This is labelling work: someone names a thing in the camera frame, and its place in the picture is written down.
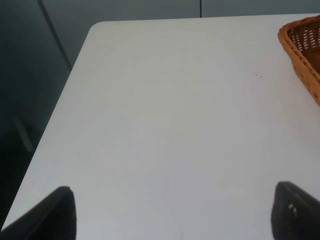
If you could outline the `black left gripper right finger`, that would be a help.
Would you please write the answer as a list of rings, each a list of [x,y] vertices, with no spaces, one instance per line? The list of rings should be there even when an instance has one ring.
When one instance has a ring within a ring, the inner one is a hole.
[[[271,211],[271,230],[275,240],[318,240],[320,201],[292,182],[278,182]]]

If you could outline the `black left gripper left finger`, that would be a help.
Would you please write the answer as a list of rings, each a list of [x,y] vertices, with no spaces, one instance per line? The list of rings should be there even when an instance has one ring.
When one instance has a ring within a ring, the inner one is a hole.
[[[76,235],[76,203],[68,186],[55,189],[0,232],[2,240],[75,240]]]

